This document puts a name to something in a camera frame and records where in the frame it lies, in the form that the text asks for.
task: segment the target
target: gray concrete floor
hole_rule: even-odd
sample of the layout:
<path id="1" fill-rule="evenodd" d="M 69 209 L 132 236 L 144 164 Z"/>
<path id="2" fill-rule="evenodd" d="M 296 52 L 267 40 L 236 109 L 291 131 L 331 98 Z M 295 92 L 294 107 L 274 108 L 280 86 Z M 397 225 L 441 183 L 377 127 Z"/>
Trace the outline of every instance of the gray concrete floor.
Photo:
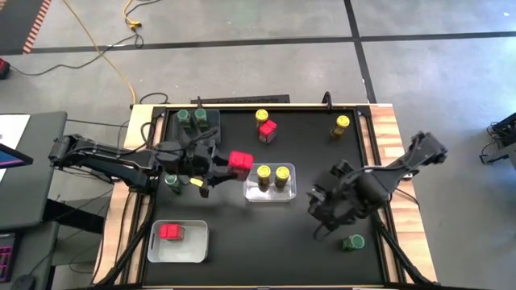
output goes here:
<path id="1" fill-rule="evenodd" d="M 124 0 L 71 1 L 99 44 L 130 35 L 120 15 Z M 352 0 L 361 35 L 516 31 L 511 0 Z M 306 36 L 350 36 L 341 0 L 164 0 L 141 7 L 147 44 Z M 84 32 L 53 1 L 37 48 L 88 46 Z M 394 104 L 404 141 L 419 130 L 447 145 L 443 165 L 414 183 L 439 281 L 472 288 L 512 289 L 516 268 L 516 172 L 508 163 L 480 164 L 485 128 L 516 111 L 516 39 L 364 43 L 379 102 Z M 57 63 L 80 64 L 94 53 L 6 57 L 38 72 Z M 138 95 L 161 91 L 172 102 L 202 97 L 290 94 L 292 102 L 366 102 L 352 43 L 109 52 Z M 13 73 L 0 83 L 0 113 L 66 110 L 70 118 L 122 123 L 130 94 L 102 60 L 81 70 L 42 77 Z M 118 129 L 70 123 L 66 133 L 116 143 Z M 52 197 L 95 197 L 106 186 L 56 175 Z M 87 284 L 58 269 L 54 288 Z"/>

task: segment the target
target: clear plastic container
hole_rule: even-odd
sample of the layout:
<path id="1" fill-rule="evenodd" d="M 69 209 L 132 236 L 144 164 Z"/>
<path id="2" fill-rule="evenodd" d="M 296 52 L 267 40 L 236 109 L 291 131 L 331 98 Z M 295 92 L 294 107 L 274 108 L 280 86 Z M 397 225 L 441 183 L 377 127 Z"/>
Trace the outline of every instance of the clear plastic container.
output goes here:
<path id="1" fill-rule="evenodd" d="M 178 241 L 160 238 L 161 225 L 175 223 L 184 230 Z M 200 263 L 208 255 L 208 225 L 204 221 L 159 220 L 152 224 L 147 259 L 152 263 Z"/>
<path id="2" fill-rule="evenodd" d="M 263 189 L 258 185 L 256 170 L 261 165 L 271 168 L 270 185 Z M 285 166 L 290 171 L 290 178 L 283 189 L 274 185 L 276 169 Z M 250 202 L 289 202 L 296 197 L 296 168 L 293 164 L 253 164 L 248 178 L 243 183 L 243 195 Z"/>

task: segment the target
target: monitor screen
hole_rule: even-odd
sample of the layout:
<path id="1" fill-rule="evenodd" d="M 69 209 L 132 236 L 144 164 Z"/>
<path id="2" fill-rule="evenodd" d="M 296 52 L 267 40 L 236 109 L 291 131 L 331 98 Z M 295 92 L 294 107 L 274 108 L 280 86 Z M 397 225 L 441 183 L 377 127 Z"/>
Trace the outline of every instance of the monitor screen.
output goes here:
<path id="1" fill-rule="evenodd" d="M 0 168 L 6 168 L 8 166 L 20 163 L 23 163 L 23 160 L 0 151 Z"/>
<path id="2" fill-rule="evenodd" d="M 32 158 L 0 144 L 0 169 L 32 164 Z"/>

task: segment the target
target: red cube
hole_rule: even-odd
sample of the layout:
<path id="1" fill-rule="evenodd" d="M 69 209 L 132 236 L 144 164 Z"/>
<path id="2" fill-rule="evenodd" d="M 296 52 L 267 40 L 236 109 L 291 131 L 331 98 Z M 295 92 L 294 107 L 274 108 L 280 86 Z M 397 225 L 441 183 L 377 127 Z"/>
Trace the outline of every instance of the red cube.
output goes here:
<path id="1" fill-rule="evenodd" d="M 276 136 L 276 127 L 276 123 L 271 120 L 260 126 L 260 141 L 269 144 Z"/>
<path id="2" fill-rule="evenodd" d="M 248 178 L 249 172 L 252 169 L 252 162 L 254 158 L 251 154 L 232 151 L 229 155 L 229 162 L 227 171 L 236 174 L 237 180 L 244 181 Z"/>
<path id="3" fill-rule="evenodd" d="M 178 224 L 161 225 L 160 238 L 169 240 L 182 240 L 183 229 Z"/>

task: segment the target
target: screen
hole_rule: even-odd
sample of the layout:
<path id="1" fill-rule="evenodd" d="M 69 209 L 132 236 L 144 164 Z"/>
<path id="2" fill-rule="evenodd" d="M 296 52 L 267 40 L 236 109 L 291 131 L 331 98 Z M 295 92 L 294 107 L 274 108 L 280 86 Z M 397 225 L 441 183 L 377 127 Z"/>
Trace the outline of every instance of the screen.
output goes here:
<path id="1" fill-rule="evenodd" d="M 22 164 L 23 160 L 0 151 L 0 168 L 8 168 L 17 164 Z"/>

